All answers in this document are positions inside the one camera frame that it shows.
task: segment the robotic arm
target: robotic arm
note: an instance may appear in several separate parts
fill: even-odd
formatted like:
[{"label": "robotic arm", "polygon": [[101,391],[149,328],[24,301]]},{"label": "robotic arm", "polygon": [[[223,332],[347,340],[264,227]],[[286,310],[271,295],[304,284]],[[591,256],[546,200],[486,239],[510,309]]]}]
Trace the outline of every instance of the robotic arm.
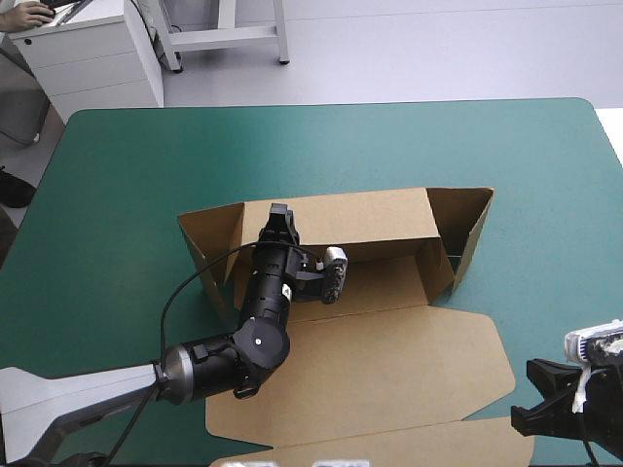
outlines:
[{"label": "robotic arm", "polygon": [[239,399],[257,394],[288,356],[291,302],[333,304],[344,287],[341,248],[327,248],[317,262],[299,244],[292,211],[273,204],[232,334],[172,346],[163,361],[76,377],[0,370],[0,464],[47,467],[65,435],[146,397],[179,405],[229,390]]},{"label": "robotic arm", "polygon": [[592,441],[623,460],[623,322],[568,333],[565,355],[579,367],[528,361],[528,379],[544,400],[512,407],[512,426],[524,436]]}]

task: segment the cabinet drawer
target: cabinet drawer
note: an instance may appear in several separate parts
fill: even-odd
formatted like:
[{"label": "cabinet drawer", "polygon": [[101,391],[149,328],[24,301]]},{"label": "cabinet drawer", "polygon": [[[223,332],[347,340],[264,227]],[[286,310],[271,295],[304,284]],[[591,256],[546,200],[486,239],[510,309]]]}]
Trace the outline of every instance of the cabinet drawer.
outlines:
[{"label": "cabinet drawer", "polygon": [[134,51],[124,22],[51,32],[14,42],[32,69]]},{"label": "cabinet drawer", "polygon": [[147,80],[97,90],[82,90],[70,94],[53,95],[50,97],[50,101],[65,123],[74,113],[84,109],[161,106]]},{"label": "cabinet drawer", "polygon": [[135,52],[46,66],[33,72],[47,95],[94,90],[147,79]]}]

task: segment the black robotic arm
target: black robotic arm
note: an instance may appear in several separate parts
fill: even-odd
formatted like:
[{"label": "black robotic arm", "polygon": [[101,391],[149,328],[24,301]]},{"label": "black robotic arm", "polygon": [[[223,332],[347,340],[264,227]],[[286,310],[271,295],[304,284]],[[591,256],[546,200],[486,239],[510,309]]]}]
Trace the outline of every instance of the black robotic arm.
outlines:
[{"label": "black robotic arm", "polygon": [[[229,390],[239,399],[257,394],[288,356],[291,303],[333,304],[344,287],[348,260],[341,248],[327,248],[320,262],[299,244],[292,211],[273,204],[231,334],[174,345],[152,364],[76,377],[0,370],[0,465],[47,467],[65,435],[148,400],[178,405]],[[95,458],[79,454],[66,465]]]}]

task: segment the white label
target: white label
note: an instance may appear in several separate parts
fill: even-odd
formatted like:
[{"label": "white label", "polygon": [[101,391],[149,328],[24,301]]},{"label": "white label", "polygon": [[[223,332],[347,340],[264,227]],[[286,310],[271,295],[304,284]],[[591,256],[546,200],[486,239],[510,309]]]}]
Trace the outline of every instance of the white label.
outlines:
[{"label": "white label", "polygon": [[288,299],[288,302],[292,302],[292,289],[288,287],[288,284],[283,284],[283,287],[281,288],[281,293],[286,299]]}]

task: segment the white tape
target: white tape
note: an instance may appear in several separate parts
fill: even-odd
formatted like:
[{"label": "white tape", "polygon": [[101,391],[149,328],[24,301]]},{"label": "white tape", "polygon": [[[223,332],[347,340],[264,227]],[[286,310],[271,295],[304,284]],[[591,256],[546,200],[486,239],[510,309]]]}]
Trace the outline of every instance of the white tape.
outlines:
[{"label": "white tape", "polygon": [[575,391],[575,397],[573,398],[573,406],[571,411],[573,413],[583,413],[584,403],[586,402],[586,385],[591,378],[591,366],[582,365],[582,375],[580,381],[577,383],[577,390]]},{"label": "white tape", "polygon": [[283,284],[283,287],[281,287],[281,293],[283,294],[283,297],[288,299],[288,302],[292,302],[292,289],[288,287],[288,284]]}]

